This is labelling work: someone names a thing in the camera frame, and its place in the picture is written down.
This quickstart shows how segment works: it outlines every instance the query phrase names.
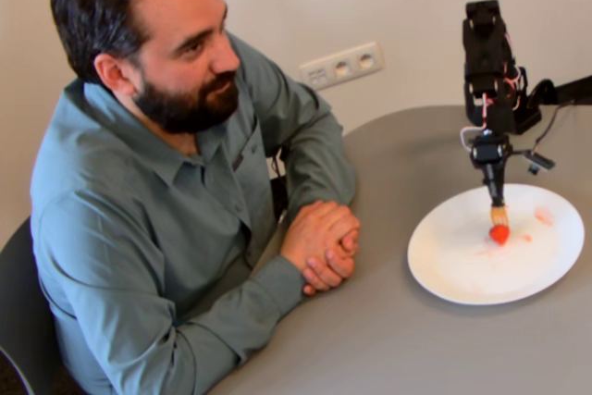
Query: black chair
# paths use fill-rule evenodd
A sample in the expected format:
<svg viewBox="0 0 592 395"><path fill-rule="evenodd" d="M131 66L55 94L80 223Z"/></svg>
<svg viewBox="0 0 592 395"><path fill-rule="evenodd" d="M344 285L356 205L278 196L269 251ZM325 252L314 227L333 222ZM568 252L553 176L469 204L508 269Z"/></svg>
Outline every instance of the black chair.
<svg viewBox="0 0 592 395"><path fill-rule="evenodd" d="M52 393L65 368L39 285L28 218L0 252L0 313L0 352L30 395Z"/></svg>

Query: wall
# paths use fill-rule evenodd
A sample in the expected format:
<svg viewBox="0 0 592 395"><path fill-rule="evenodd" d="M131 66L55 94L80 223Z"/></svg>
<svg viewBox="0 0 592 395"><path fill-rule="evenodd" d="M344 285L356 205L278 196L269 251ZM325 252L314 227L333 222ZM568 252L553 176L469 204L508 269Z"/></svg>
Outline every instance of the wall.
<svg viewBox="0 0 592 395"><path fill-rule="evenodd" d="M303 62L378 41L385 71L323 91L350 131L398 109L463 103L461 26L468 1L473 0L228 0L228 26L295 77ZM500 3L517 61L532 83L590 74L588 0ZM0 11L2 246L29 213L34 156L71 74L48 0L0 0Z"/></svg>

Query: outlet plate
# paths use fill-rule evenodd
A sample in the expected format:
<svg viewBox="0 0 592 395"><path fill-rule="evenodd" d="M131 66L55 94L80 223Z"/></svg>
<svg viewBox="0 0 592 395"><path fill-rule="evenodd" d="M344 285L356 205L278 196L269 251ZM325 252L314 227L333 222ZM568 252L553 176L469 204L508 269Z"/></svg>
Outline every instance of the outlet plate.
<svg viewBox="0 0 592 395"><path fill-rule="evenodd" d="M378 43L371 42L300 66L302 82L315 90L376 73L385 68Z"/></svg>

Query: man's hand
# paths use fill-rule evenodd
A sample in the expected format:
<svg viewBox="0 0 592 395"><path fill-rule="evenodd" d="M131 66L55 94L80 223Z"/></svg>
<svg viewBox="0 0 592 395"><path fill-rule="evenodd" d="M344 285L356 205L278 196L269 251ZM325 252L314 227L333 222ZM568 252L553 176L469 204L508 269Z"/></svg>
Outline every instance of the man's hand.
<svg viewBox="0 0 592 395"><path fill-rule="evenodd" d="M317 202L292 222L281 254L302 271L304 293L329 290L349 278L358 249L360 222L345 205Z"/></svg>
<svg viewBox="0 0 592 395"><path fill-rule="evenodd" d="M353 257L358 253L358 239L360 230L355 229L345 235L338 247L329 249L325 253L327 262L321 263L316 258L307 262L309 268L304 270L304 277L308 284L304 286L304 294L313 296L318 291L331 289L331 282L338 282L350 278L355 268Z"/></svg>

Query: gray-green button-up shirt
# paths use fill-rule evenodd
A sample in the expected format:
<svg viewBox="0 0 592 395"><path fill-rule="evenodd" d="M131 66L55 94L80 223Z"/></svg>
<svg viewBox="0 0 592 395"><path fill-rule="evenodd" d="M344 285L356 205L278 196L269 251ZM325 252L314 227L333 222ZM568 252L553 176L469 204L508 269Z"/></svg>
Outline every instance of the gray-green button-up shirt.
<svg viewBox="0 0 592 395"><path fill-rule="evenodd" d="M302 300L302 275L281 256L249 275L276 228L267 157L283 149L289 219L353 196L327 103L230 38L239 108L196 135L199 155L175 151L80 80L43 139L34 251L64 361L92 394L203 393Z"/></svg>

